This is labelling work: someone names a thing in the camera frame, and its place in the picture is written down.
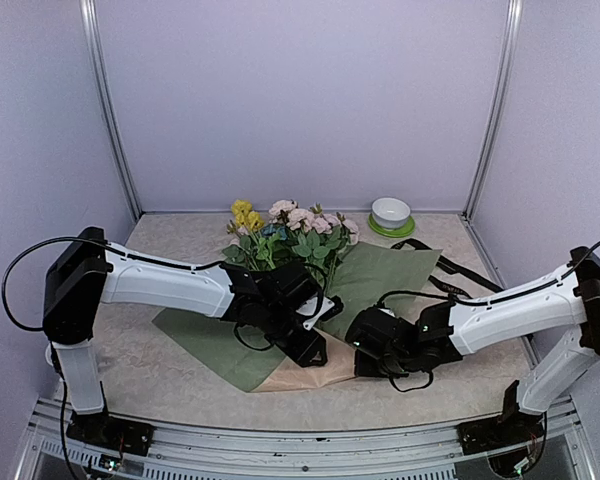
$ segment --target yellow flower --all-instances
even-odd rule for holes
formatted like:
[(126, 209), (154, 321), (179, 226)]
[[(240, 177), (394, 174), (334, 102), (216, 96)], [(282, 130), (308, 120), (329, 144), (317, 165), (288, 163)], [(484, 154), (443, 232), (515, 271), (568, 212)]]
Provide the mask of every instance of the yellow flower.
[(264, 227), (264, 220), (258, 212), (250, 212), (247, 216), (247, 226), (252, 232), (257, 232)]
[(252, 208), (253, 206), (248, 200), (236, 200), (233, 202), (233, 205), (231, 205), (231, 212), (236, 216), (237, 219), (239, 213), (245, 217), (249, 215), (249, 212)]
[(236, 225), (242, 227), (247, 224), (247, 216), (244, 213), (236, 213)]

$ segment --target green plate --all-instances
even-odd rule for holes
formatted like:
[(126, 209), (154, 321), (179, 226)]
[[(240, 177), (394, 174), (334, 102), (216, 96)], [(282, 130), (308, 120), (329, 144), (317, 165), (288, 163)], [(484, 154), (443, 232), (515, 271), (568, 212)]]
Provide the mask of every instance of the green plate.
[(413, 231), (416, 229), (416, 221), (413, 219), (413, 217), (409, 217), (409, 220), (407, 220), (407, 223), (405, 223), (404, 226), (395, 230), (389, 230), (378, 225), (373, 219), (373, 215), (369, 214), (369, 226), (371, 227), (371, 230), (379, 233), (380, 235), (384, 235), (385, 237), (403, 238), (408, 237), (413, 233)]

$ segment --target flower bouquet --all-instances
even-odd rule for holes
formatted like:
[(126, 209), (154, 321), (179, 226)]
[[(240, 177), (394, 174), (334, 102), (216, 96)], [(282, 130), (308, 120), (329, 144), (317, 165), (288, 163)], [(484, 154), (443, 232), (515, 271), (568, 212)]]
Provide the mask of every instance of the flower bouquet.
[(231, 212), (227, 232), (236, 238), (222, 251), (230, 263), (264, 271), (300, 261), (314, 267), (310, 270), (325, 291), (347, 247), (358, 243), (356, 223), (323, 212), (320, 204), (304, 209), (293, 200), (280, 200), (269, 209), (268, 224), (246, 200), (236, 200)]

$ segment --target pink flower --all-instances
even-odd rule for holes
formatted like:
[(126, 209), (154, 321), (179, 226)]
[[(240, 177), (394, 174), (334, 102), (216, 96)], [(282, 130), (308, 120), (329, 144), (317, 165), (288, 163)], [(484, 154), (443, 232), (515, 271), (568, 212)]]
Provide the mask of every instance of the pink flower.
[(269, 209), (269, 215), (272, 217), (277, 217), (282, 212), (290, 212), (291, 210), (295, 210), (298, 207), (298, 204), (293, 200), (278, 200), (273, 206)]
[(342, 224), (347, 227), (347, 230), (349, 230), (349, 232), (356, 234), (360, 232), (360, 229), (358, 228), (358, 225), (356, 225), (356, 222), (354, 222), (353, 220), (349, 220), (348, 218), (342, 222)]
[(314, 218), (315, 215), (313, 214), (313, 212), (305, 210), (304, 208), (296, 208), (289, 212), (289, 223), (287, 224), (287, 226), (291, 230), (297, 230), (304, 222), (305, 228), (306, 226), (308, 226), (310, 230), (311, 223), (313, 222)]
[(331, 225), (322, 217), (316, 217), (311, 226), (318, 233), (331, 233)]
[(334, 227), (340, 225), (340, 220), (338, 219), (337, 216), (331, 214), (331, 213), (323, 213), (322, 217), (329, 222), (329, 225), (332, 225)]

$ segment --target beige tabletop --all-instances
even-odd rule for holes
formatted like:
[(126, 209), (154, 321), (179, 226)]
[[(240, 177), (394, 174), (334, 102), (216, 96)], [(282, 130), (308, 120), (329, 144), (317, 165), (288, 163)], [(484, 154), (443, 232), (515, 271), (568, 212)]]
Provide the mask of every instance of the beige tabletop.
[[(366, 225), (366, 214), (347, 214), (361, 227), (361, 240), (390, 246)], [(174, 260), (205, 263), (222, 258), (230, 214), (145, 215), (128, 246)], [(456, 215), (414, 215), (412, 235), (453, 261), (486, 275), (484, 265)], [(460, 275), (434, 272), (474, 296), (488, 292)], [(427, 284), (425, 291), (436, 290)], [(431, 303), (414, 302), (411, 320)], [(426, 389), (400, 394), (386, 380), (354, 379), (318, 390), (244, 393), (207, 369), (156, 328), (161, 311), (146, 305), (101, 305), (94, 327), (109, 410), (189, 425), (278, 431), (325, 431), (399, 427), (456, 420), (500, 411), (504, 390), (529, 371), (520, 340), (486, 348), (435, 370)], [(414, 375), (401, 387), (426, 378)]]

